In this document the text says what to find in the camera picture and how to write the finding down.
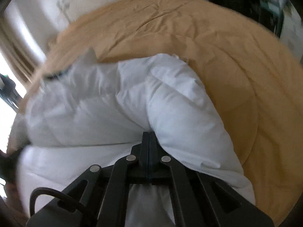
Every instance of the white comforter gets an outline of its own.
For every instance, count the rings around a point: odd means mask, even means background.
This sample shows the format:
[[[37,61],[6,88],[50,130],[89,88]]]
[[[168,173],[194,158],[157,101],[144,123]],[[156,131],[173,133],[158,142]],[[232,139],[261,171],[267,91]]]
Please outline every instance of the white comforter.
[[[25,149],[18,168],[27,211],[35,188],[63,190],[90,165],[105,167],[129,154],[143,131],[152,130],[163,149],[183,165],[226,181],[255,203],[231,139],[202,82],[185,62],[166,54],[96,62],[89,50],[28,102],[25,117],[33,146]],[[49,200],[40,196],[36,211]],[[165,187],[131,187],[125,226],[173,225]]]

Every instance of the yellow bedspread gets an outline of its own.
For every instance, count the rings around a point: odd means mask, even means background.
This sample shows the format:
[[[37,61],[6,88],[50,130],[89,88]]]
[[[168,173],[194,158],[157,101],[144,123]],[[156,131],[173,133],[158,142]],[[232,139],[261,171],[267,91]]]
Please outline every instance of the yellow bedspread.
[[[303,190],[303,70],[264,27],[203,0],[123,0],[82,16],[57,41],[21,111],[42,74],[88,47],[100,62],[176,54],[204,83],[257,207],[284,220]]]

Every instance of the beige curtain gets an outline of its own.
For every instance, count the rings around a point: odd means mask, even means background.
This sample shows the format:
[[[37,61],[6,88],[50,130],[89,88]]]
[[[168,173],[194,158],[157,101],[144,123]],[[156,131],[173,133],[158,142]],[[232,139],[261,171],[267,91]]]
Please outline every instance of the beige curtain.
[[[24,51],[2,16],[0,17],[0,53],[23,85],[31,81],[36,65]]]

